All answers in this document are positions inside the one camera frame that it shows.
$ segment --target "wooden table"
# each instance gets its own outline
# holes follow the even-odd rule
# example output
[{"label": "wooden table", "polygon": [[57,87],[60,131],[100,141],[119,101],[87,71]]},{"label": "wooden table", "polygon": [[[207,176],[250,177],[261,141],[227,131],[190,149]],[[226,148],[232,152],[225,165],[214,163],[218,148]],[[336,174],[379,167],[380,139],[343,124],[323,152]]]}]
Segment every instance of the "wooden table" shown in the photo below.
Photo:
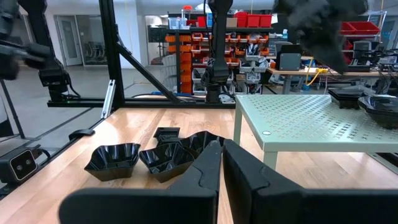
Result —
[{"label": "wooden table", "polygon": [[[300,76],[305,77],[307,75],[314,76],[317,74],[316,68],[310,68],[310,71],[307,73],[308,69],[299,70],[299,71],[280,71],[274,68],[267,68],[267,72],[271,73],[272,75],[283,75],[285,77],[284,80],[284,87],[282,90],[282,94],[289,94],[290,93],[290,86],[292,84],[292,77],[293,76]],[[331,73],[320,73],[319,76],[323,77],[333,77],[333,78],[379,78],[379,72],[346,72],[344,75],[340,75],[339,73],[332,71]],[[298,86],[303,85],[304,78],[301,79]]]},{"label": "wooden table", "polygon": [[[119,109],[26,183],[0,201],[0,224],[58,223],[58,206],[70,193],[85,187],[167,188],[176,178],[160,184],[139,161],[130,179],[100,182],[83,169],[100,145],[136,142],[141,149],[153,148],[157,127],[181,127],[180,137],[199,131],[232,138],[234,110]],[[245,120],[241,145],[260,160],[263,152]],[[363,153],[281,152],[277,169],[304,187],[394,188],[398,176]],[[221,166],[218,223],[231,224],[232,216]]]}]

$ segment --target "black bowl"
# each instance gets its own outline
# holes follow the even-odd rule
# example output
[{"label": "black bowl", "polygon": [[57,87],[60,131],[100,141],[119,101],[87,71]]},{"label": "black bowl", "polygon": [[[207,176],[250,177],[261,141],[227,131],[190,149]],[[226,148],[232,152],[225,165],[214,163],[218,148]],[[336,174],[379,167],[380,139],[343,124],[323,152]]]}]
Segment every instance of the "black bowl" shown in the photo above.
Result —
[{"label": "black bowl", "polygon": [[386,129],[398,129],[398,98],[365,96],[358,105],[378,125]]},{"label": "black bowl", "polygon": [[212,141],[218,141],[220,142],[221,147],[224,145],[224,139],[223,137],[219,137],[215,134],[211,134],[208,131],[201,131],[195,134],[192,134],[191,136],[181,139],[180,143],[185,147],[186,150],[188,150],[196,159],[201,152],[204,150],[204,148],[209,145],[210,142]]},{"label": "black bowl", "polygon": [[135,143],[100,146],[91,155],[85,171],[100,181],[131,177],[140,146]]},{"label": "black bowl", "polygon": [[184,173],[195,160],[178,142],[141,151],[139,158],[160,183]]}]

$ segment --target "metal table leg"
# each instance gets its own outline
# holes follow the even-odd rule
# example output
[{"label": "metal table leg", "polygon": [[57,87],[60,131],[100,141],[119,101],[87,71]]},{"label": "metal table leg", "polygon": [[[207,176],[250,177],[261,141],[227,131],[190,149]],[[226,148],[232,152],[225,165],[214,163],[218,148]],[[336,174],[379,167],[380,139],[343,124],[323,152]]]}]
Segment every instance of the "metal table leg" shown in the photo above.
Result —
[{"label": "metal table leg", "polygon": [[242,110],[238,102],[235,107],[235,125],[234,125],[234,142],[239,144],[241,142],[242,129]]},{"label": "metal table leg", "polygon": [[292,84],[292,76],[286,75],[284,80],[284,88],[282,90],[283,95],[288,95],[290,93],[291,84]]},{"label": "metal table leg", "polygon": [[272,169],[276,169],[276,161],[278,158],[278,152],[266,152],[264,151],[263,163]]}]

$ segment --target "perforated table top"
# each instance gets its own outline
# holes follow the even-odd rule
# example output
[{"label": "perforated table top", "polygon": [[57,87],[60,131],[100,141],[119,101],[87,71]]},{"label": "perforated table top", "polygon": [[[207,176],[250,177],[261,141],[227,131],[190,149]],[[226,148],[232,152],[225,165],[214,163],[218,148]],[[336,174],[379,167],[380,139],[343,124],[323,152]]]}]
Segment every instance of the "perforated table top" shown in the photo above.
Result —
[{"label": "perforated table top", "polygon": [[265,151],[398,152],[398,129],[339,109],[329,95],[242,95],[236,109]]}]

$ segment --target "red storage bin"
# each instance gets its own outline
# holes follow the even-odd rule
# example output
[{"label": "red storage bin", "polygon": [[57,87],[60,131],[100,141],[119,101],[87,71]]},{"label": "red storage bin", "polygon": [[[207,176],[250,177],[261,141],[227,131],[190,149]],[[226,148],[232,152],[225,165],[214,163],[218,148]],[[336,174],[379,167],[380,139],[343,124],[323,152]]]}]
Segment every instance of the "red storage bin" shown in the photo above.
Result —
[{"label": "red storage bin", "polygon": [[238,27],[246,27],[248,24],[248,13],[247,12],[237,12],[234,15],[238,18]]},{"label": "red storage bin", "polygon": [[198,25],[199,25],[199,27],[205,27],[206,26],[206,17],[198,16]]},{"label": "red storage bin", "polygon": [[380,32],[380,29],[375,26],[372,22],[348,22],[354,27],[355,35],[376,35]]},{"label": "red storage bin", "polygon": [[248,15],[248,27],[259,27],[260,26],[260,16],[256,14]]},{"label": "red storage bin", "polygon": [[260,15],[260,27],[271,27],[272,15]]},{"label": "red storage bin", "polygon": [[341,25],[340,34],[343,35],[353,35],[355,33],[355,28],[351,26],[348,22],[343,22]]},{"label": "red storage bin", "polygon": [[353,48],[354,45],[349,40],[346,40],[346,42],[344,43],[344,50],[352,50]]}]

